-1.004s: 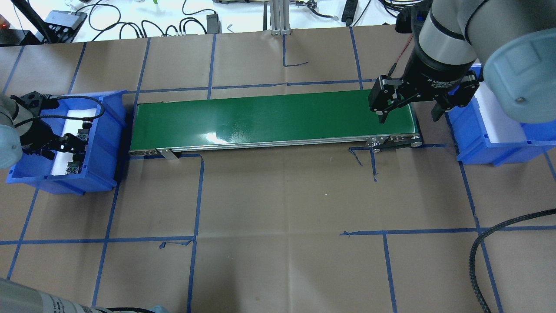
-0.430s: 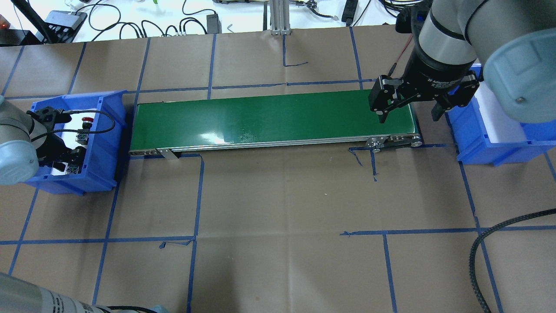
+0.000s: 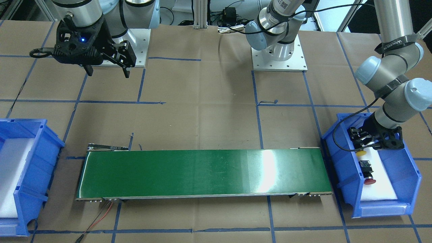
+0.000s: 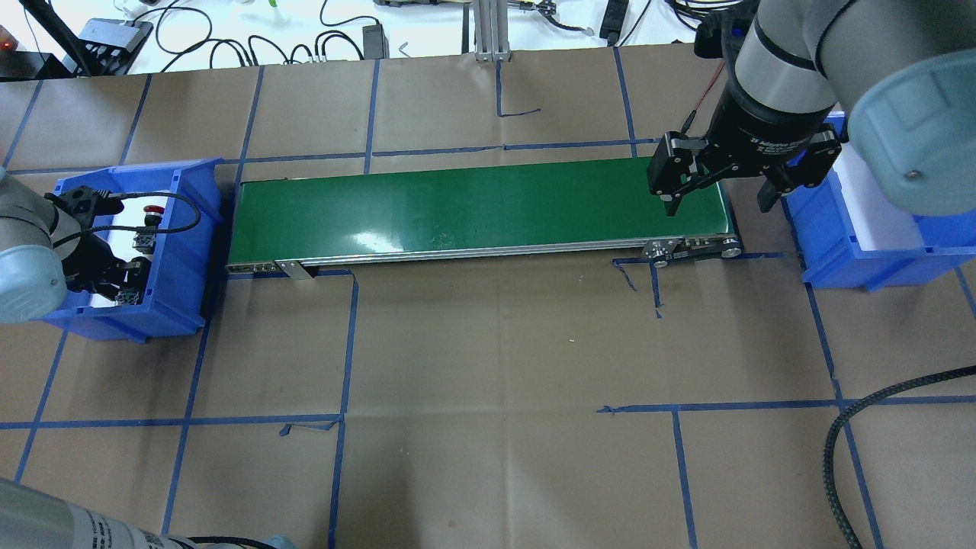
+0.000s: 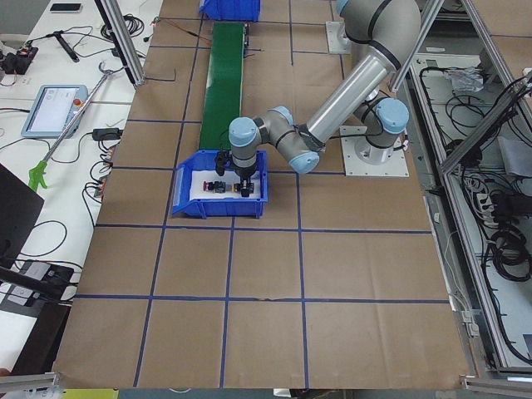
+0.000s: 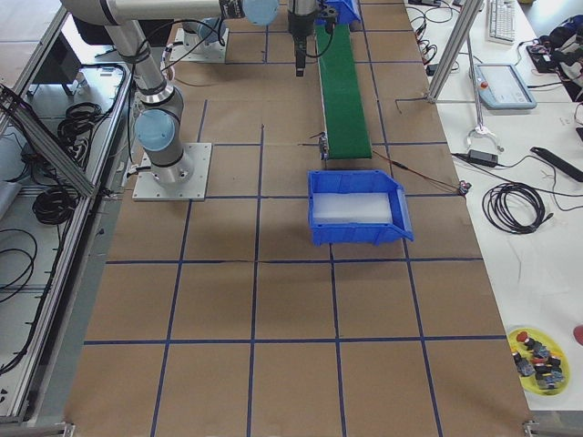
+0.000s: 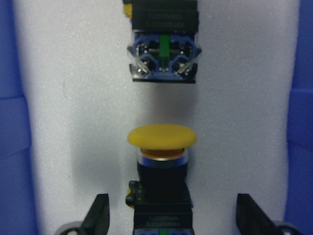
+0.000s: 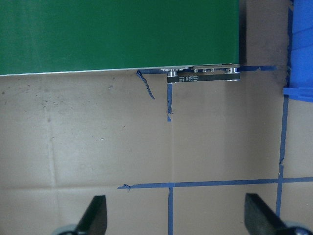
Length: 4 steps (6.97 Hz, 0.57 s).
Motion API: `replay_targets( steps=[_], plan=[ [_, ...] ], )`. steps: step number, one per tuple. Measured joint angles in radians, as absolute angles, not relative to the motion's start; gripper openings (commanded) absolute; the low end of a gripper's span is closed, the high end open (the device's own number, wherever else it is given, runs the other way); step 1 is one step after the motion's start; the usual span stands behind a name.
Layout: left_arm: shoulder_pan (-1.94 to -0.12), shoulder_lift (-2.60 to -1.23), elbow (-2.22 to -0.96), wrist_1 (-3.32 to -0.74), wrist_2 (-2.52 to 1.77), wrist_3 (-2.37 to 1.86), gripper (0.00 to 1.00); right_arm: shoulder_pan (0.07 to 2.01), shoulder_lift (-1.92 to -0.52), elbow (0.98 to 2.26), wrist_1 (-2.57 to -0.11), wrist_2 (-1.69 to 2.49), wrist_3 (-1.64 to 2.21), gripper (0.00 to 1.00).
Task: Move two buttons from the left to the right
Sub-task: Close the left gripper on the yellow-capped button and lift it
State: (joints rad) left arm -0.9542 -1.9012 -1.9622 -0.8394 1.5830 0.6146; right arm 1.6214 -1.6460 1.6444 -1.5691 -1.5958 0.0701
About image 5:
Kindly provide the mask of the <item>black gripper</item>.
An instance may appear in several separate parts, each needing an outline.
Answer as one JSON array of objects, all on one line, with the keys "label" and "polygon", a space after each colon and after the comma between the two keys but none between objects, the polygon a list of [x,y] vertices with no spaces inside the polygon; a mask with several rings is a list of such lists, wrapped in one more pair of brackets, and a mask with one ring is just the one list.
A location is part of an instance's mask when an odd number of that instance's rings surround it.
[{"label": "black gripper", "polygon": [[256,165],[236,170],[236,174],[239,177],[239,183],[243,186],[240,192],[242,197],[249,197],[254,192],[254,183],[252,182],[252,176],[255,171]]}]

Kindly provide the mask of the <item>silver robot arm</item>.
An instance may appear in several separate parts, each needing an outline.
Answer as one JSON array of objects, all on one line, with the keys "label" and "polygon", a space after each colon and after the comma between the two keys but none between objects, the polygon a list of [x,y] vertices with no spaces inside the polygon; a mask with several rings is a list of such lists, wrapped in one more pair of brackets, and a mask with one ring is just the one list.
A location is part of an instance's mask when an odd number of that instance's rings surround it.
[{"label": "silver robot arm", "polygon": [[337,12],[347,38],[366,46],[365,55],[337,89],[304,124],[295,125],[289,110],[277,106],[254,118],[238,117],[229,124],[229,167],[240,178],[243,197],[254,190],[257,148],[270,144],[299,174],[319,162],[321,151],[339,126],[411,55],[421,30],[416,2],[339,1]]},{"label": "silver robot arm", "polygon": [[397,137],[410,119],[406,105],[393,97],[379,95],[362,103],[354,116],[367,128],[365,136],[355,140],[358,158],[369,165],[387,163]]}]

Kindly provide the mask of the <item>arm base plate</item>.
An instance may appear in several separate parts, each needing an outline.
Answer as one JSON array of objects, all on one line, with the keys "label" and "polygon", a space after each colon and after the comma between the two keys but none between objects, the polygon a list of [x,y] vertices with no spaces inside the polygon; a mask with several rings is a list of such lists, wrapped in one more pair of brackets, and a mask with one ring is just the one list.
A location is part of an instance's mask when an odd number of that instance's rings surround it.
[{"label": "arm base plate", "polygon": [[372,146],[365,136],[365,126],[340,126],[342,157],[345,175],[348,177],[407,178],[406,156],[397,137],[387,149]]},{"label": "arm base plate", "polygon": [[342,55],[351,53],[352,44],[347,37],[344,22],[327,21],[325,29],[328,40],[328,52],[330,54]]}]

